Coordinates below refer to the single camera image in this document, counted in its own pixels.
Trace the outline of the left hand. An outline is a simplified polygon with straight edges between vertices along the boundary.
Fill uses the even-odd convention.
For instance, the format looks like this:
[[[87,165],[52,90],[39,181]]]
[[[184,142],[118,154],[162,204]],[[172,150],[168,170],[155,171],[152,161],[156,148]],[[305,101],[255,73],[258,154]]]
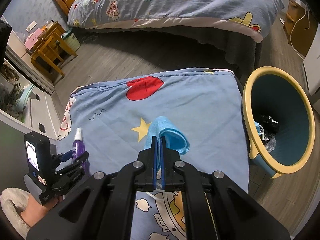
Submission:
[[[21,212],[21,218],[33,227],[38,223],[53,207],[62,202],[63,196],[52,198],[45,205],[41,205],[31,194],[29,194],[27,207]]]

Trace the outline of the white fluffy sleeve forearm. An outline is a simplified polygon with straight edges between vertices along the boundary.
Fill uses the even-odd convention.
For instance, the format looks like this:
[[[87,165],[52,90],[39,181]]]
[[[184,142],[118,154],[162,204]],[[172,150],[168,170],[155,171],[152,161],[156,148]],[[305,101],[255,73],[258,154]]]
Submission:
[[[19,235],[26,239],[30,226],[22,219],[21,212],[28,204],[29,192],[22,189],[10,187],[4,189],[1,193],[2,210]]]

